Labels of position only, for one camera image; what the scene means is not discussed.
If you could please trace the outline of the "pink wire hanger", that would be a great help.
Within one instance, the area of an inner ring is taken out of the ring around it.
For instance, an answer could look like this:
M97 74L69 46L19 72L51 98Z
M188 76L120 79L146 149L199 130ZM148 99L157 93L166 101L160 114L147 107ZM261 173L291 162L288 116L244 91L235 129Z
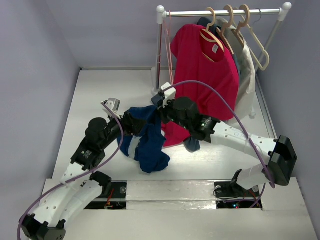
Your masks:
M174 84L174 75L173 75L173 60L172 60L172 50L171 50L171 12L169 12L169 22L163 21L164 26L164 41L165 48L167 53L167 62L168 62L168 71L169 71L169 79L170 84Z

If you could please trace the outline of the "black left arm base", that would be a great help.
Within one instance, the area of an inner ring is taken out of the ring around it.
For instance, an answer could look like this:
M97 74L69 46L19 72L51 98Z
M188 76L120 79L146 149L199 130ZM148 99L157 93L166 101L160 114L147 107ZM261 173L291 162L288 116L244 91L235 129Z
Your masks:
M125 210L127 208L127 182L113 181L108 193L91 201L85 210Z

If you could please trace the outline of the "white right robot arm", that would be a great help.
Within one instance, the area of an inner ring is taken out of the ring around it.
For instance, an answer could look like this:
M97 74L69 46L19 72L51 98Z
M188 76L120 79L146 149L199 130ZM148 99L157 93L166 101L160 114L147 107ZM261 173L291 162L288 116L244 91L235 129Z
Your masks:
M214 117L201 114L196 103L188 97L159 100L155 105L164 123L175 123L187 130L192 138L229 147L260 161L251 168L236 171L230 183L235 196L267 183L289 185L298 157L288 137L281 135L274 139L247 135Z

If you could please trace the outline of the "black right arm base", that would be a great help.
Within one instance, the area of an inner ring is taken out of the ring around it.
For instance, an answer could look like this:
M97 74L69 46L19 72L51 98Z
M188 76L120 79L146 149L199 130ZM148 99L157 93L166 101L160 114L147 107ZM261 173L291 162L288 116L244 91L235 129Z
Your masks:
M216 199L217 209L262 209L262 202L258 200L261 192L258 186L247 190L238 185L238 178L241 173L238 170L233 178L228 181L215 181L213 196Z

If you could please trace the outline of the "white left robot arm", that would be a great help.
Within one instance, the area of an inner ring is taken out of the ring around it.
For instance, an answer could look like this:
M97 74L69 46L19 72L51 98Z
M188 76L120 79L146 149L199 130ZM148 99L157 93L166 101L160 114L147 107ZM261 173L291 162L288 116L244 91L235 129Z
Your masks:
M118 138L138 135L147 122L129 112L123 116L111 112L109 120L96 117L89 122L60 183L37 200L37 208L31 206L21 217L19 234L30 240L62 240L69 221L93 199L110 194L112 179L98 170L106 163L105 149Z

